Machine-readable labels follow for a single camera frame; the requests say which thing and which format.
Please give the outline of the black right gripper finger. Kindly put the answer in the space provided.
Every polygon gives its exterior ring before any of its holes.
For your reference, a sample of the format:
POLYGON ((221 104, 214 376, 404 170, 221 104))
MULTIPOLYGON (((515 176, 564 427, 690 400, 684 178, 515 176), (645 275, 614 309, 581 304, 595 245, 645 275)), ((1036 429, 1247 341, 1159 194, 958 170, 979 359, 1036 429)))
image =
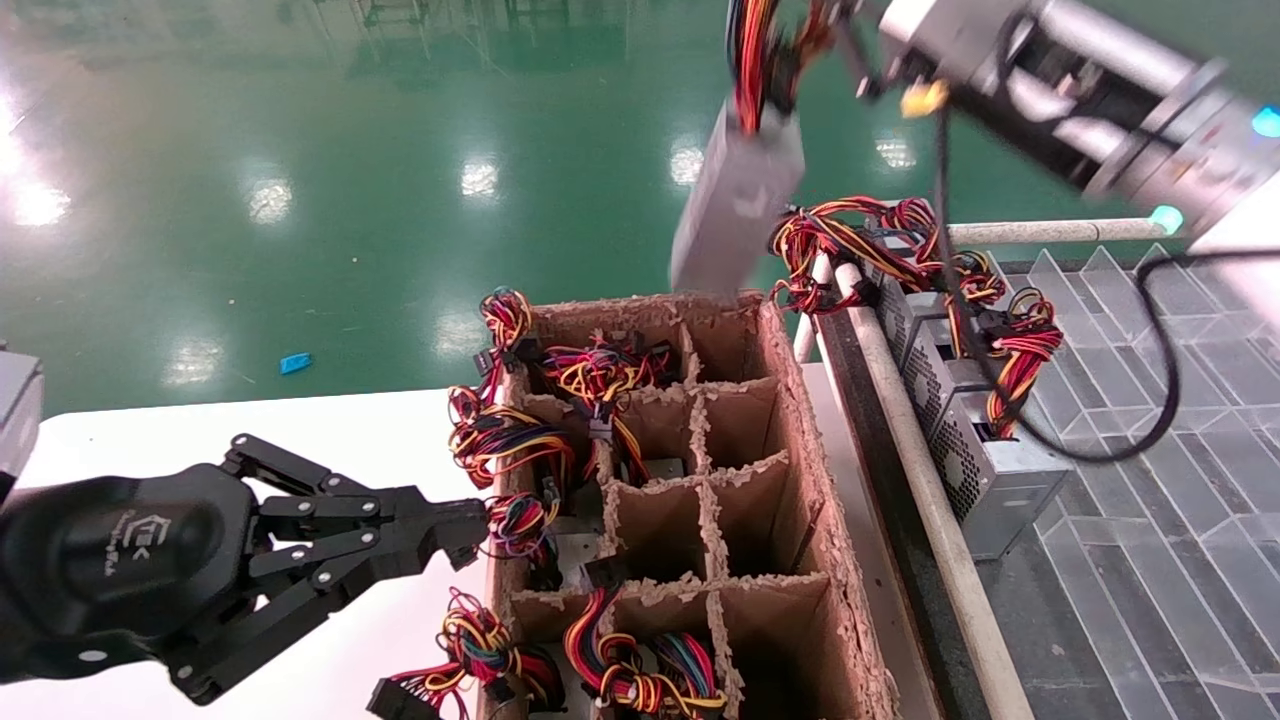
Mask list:
POLYGON ((876 101, 886 91, 879 60, 881 1, 838 1, 838 54, 850 76, 854 94, 876 101))

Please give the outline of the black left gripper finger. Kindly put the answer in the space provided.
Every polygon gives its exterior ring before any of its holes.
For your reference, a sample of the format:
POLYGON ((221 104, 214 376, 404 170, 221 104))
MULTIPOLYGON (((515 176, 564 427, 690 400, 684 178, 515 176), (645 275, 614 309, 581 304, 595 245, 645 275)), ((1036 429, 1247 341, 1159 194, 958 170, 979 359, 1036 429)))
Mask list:
POLYGON ((488 537, 481 500, 430 502, 415 486, 369 488, 256 436, 237 436, 221 469, 280 492, 259 506, 279 541, 317 541, 351 530, 434 543, 483 543, 488 537))

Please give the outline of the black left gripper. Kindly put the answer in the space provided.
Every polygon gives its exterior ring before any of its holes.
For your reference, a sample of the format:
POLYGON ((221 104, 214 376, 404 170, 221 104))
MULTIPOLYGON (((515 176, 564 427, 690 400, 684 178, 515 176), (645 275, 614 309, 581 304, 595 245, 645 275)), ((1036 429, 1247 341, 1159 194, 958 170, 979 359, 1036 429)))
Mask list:
POLYGON ((484 528, 378 528, 252 557, 257 500, 212 465, 19 489, 3 505, 3 680, 73 679, 165 657, 210 705, 379 582, 443 552, 470 565, 484 528), (265 594, 268 603, 220 625, 265 594))

